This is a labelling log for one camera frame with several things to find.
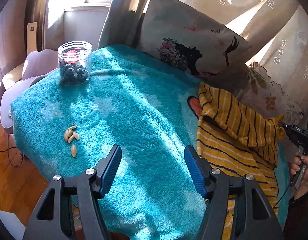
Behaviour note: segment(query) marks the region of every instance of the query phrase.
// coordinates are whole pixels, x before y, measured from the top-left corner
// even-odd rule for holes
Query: glass jar
[[[58,49],[61,83],[77,86],[91,76],[92,45],[86,41],[71,41]]]

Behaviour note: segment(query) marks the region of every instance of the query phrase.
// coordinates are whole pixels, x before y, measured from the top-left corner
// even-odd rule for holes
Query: almond
[[[74,130],[76,127],[77,127],[77,125],[73,125],[73,126],[67,128],[67,130]]]
[[[73,140],[73,138],[74,138],[74,135],[71,135],[67,142],[70,143]]]
[[[68,136],[67,136],[67,132],[64,133],[64,140],[67,142],[69,140]]]
[[[73,136],[75,139],[79,140],[79,134],[77,132],[73,132]]]
[[[73,158],[76,157],[76,153],[77,153],[76,146],[72,145],[72,147],[71,147],[71,155],[73,156]]]

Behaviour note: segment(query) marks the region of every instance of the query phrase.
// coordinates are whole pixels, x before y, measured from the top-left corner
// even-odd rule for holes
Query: wooden floor
[[[8,134],[0,126],[0,150],[8,147]],[[9,147],[15,146],[10,136]],[[9,150],[13,165],[18,165],[22,159],[17,149]],[[0,210],[14,213],[23,225],[27,222],[32,211],[48,185],[48,181],[29,159],[23,159],[19,167],[13,167],[7,152],[0,152]]]

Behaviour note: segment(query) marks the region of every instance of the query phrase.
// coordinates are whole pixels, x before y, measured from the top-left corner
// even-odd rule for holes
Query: blue gripper pad
[[[206,198],[208,192],[205,188],[205,177],[198,166],[196,159],[199,158],[199,156],[192,145],[187,145],[185,147],[184,158],[197,193],[203,198]]]
[[[110,158],[110,160],[107,160],[108,164],[101,178],[102,183],[99,192],[102,197],[109,193],[112,187],[118,166],[121,163],[122,159],[121,147],[118,145],[114,145],[105,159],[108,158]]]

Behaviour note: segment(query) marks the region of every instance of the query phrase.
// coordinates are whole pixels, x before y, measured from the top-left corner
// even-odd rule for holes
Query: metal screw
[[[61,175],[54,175],[53,176],[53,180],[55,180],[55,181],[60,180],[60,178],[61,178]]]
[[[254,176],[252,174],[246,174],[246,179],[253,180]]]
[[[213,168],[212,169],[212,173],[215,174],[215,175],[218,175],[220,173],[220,169],[218,168]]]
[[[95,172],[95,170],[93,168],[89,168],[89,169],[86,170],[85,173],[88,174],[88,175],[92,175],[94,172]]]

